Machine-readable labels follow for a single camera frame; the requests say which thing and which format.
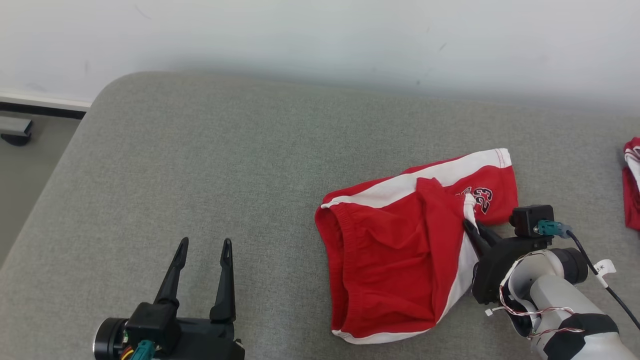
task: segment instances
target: white wall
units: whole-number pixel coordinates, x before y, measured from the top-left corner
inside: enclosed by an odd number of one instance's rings
[[[640,1],[0,3],[0,96],[82,106],[159,69],[640,114]]]

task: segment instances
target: black cable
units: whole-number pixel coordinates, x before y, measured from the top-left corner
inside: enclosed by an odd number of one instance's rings
[[[571,239],[573,239],[573,241],[575,242],[575,245],[578,246],[578,250],[580,250],[580,253],[582,254],[582,256],[584,256],[584,259],[587,261],[587,266],[591,269],[591,271],[596,276],[598,276],[598,270],[596,270],[595,266],[593,266],[593,264],[591,262],[591,259],[589,259],[589,256],[587,256],[587,252],[584,251],[584,247],[582,247],[582,244],[580,243],[580,240],[578,240],[578,238],[576,238],[575,235],[570,230],[567,230],[566,234],[569,235],[571,237]],[[638,320],[636,319],[634,314],[627,307],[627,305],[624,303],[624,301],[622,301],[622,299],[618,296],[618,294],[616,294],[616,292],[613,291],[609,285],[607,285],[607,287],[605,289],[611,294],[611,296],[613,296],[614,299],[616,299],[616,301],[620,304],[622,309],[624,309],[624,311],[627,313],[627,315],[629,315],[629,317],[631,318],[631,321],[633,321],[634,324],[636,325],[636,327],[638,329],[640,329],[640,322],[638,322]]]

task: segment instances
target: folded red cloth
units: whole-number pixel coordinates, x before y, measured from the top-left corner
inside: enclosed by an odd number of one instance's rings
[[[635,137],[625,145],[627,167],[622,169],[625,197],[625,223],[640,231],[640,138]]]
[[[329,193],[316,225],[329,259],[333,334],[386,343],[434,327],[473,279],[477,256],[463,220],[507,222],[517,205],[507,149]]]

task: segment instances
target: white wall trim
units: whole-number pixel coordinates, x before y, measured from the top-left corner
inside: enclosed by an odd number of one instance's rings
[[[0,92],[0,102],[10,102],[13,104],[21,105],[45,106],[47,108],[74,111],[88,111],[89,108],[91,108],[91,103],[86,101],[55,99],[52,97],[13,94],[9,92]]]

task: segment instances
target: gray table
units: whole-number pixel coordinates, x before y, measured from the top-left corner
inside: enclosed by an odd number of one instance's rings
[[[183,236],[179,315],[206,316],[228,236],[247,359],[535,359],[506,316],[488,318],[470,296],[409,340],[333,336],[314,211],[332,190],[507,147],[520,203],[552,204],[594,260],[612,259],[609,284],[640,315],[640,241],[624,226],[620,172],[639,124],[203,74],[126,76],[94,102],[0,272],[0,358],[91,359],[100,322],[153,299]],[[640,354],[617,303],[591,277],[579,288]]]

